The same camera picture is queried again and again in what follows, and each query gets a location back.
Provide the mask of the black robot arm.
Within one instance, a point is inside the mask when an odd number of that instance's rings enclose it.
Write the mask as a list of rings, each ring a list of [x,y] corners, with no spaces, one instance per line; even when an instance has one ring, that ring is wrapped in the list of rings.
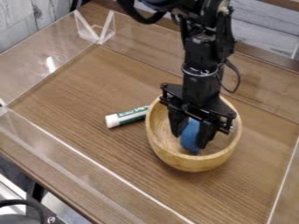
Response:
[[[181,84],[164,83],[160,103],[168,109],[172,134],[189,151],[205,148],[217,132],[228,134],[237,113],[221,100],[224,68],[233,53],[229,0],[116,0],[141,24],[165,14],[180,26],[184,61]]]

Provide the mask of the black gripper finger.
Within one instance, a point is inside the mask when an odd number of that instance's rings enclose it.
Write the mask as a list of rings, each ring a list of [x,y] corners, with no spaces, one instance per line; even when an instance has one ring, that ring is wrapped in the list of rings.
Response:
[[[175,137],[179,137],[188,124],[188,116],[176,108],[168,108],[168,119],[171,125],[171,131]]]
[[[217,128],[216,126],[207,121],[200,122],[199,132],[196,136],[196,146],[200,149],[204,149],[208,142],[213,139]]]

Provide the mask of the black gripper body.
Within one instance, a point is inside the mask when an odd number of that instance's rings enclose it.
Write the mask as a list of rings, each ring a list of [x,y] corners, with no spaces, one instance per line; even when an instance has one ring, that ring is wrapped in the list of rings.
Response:
[[[217,131],[231,132],[237,114],[220,99],[223,68],[192,70],[184,68],[181,84],[163,83],[160,103],[180,110],[188,118],[212,123]]]

